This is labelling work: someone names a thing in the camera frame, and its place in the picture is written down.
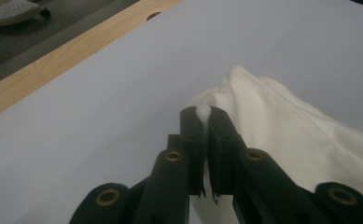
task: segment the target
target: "wooden trim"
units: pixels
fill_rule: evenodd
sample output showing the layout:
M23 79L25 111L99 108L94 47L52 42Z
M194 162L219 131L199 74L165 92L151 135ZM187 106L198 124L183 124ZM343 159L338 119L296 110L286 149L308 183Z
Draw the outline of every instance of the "wooden trim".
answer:
M179 0L140 0L41 59L0 81L0 112Z

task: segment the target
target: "white object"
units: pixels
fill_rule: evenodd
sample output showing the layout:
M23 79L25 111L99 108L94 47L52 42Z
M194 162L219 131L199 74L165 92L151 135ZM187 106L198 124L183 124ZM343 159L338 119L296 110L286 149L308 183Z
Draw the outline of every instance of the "white object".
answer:
M41 7L26 0L11 0L0 5L0 26L6 26L32 18Z
M268 152L310 192L320 183L339 182L363 194L363 133L301 101L282 84L236 65L219 87L189 105L196 105L206 122L209 105L227 111L248 147ZM193 202L203 223L238 223L231 197L220 198L219 206L211 199Z

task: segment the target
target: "white cloth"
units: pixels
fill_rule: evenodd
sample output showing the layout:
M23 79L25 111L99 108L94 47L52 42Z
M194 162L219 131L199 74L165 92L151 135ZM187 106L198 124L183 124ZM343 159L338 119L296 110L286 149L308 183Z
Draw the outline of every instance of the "white cloth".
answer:
M314 191L317 184L333 181L363 194L363 133L329 118L282 84L235 65L219 87L188 105L198 106L203 121L209 105L226 110L247 146L267 151L297 185ZM219 206L211 199L192 201L202 223L238 223L231 197L220 198Z

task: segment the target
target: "metal rivet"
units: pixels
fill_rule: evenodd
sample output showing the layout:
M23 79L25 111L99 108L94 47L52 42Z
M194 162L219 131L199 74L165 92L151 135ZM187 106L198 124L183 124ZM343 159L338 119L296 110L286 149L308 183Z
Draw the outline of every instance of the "metal rivet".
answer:
M338 203L344 205L356 204L356 196L346 189L332 187L328 190L329 196Z
M168 161L179 161L179 160L181 160L182 155L179 152L172 151L172 152L167 153L165 158Z
M160 12L154 12L154 13L152 13L151 15L149 15L149 16L147 17L147 21L149 21L149 20L151 20L152 18L154 18L154 17L158 16L159 14L161 14L161 13L160 13Z
M96 197L96 203L102 207L106 207L115 203L119 199L119 191L116 189L105 189Z
M258 151L248 151L245 156L251 161L262 161L263 155Z

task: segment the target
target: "gray floor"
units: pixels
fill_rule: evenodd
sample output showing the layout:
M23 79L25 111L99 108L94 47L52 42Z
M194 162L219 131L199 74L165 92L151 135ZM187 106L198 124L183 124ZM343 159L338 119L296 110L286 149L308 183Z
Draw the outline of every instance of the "gray floor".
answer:
M51 12L0 27L0 77L7 77L137 0L39 0Z

